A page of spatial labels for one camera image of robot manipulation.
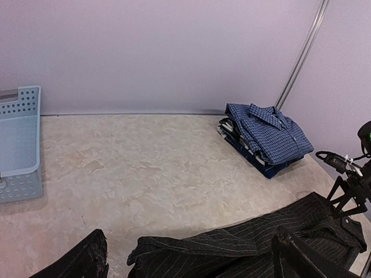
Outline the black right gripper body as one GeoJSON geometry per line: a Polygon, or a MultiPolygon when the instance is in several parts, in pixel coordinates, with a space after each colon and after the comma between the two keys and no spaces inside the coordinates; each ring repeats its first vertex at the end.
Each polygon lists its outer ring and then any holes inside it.
{"type": "Polygon", "coordinates": [[[355,163],[348,164],[347,191],[348,202],[352,199],[358,209],[366,209],[366,201],[370,200],[370,162],[365,163],[362,167],[355,163]]]}

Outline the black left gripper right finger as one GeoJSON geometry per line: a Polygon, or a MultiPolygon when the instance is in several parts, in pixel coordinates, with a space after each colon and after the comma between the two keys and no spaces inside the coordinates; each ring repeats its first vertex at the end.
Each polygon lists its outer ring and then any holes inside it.
{"type": "Polygon", "coordinates": [[[283,226],[277,227],[271,239],[275,277],[356,277],[319,255],[283,226]]]}

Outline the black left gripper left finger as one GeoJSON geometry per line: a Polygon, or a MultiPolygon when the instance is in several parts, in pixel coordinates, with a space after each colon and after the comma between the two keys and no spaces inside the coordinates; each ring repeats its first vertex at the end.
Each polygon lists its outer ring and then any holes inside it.
{"type": "Polygon", "coordinates": [[[60,259],[33,277],[107,277],[107,239],[95,229],[60,259]]]}

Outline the black pinstriped long sleeve shirt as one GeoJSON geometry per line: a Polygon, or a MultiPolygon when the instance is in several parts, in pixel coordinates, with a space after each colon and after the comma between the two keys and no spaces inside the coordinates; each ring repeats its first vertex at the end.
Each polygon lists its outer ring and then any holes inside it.
{"type": "Polygon", "coordinates": [[[273,277],[271,240],[282,226],[349,269],[367,249],[360,222],[335,219],[313,192],[275,212],[183,239],[145,236],[128,256],[129,277],[273,277]]]}

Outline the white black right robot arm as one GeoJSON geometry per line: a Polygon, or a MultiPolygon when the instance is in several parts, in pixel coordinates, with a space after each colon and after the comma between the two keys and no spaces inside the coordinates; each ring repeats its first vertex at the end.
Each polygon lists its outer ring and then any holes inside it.
{"type": "Polygon", "coordinates": [[[318,158],[325,154],[326,156],[322,160],[326,164],[333,167],[338,173],[347,175],[346,179],[341,176],[336,178],[327,196],[330,204],[336,206],[333,211],[335,218],[362,214],[368,210],[366,202],[370,200],[370,162],[359,166],[355,161],[363,158],[370,159],[370,122],[365,123],[358,130],[357,135],[363,153],[360,157],[349,159],[347,156],[329,151],[316,153],[318,158]]]}

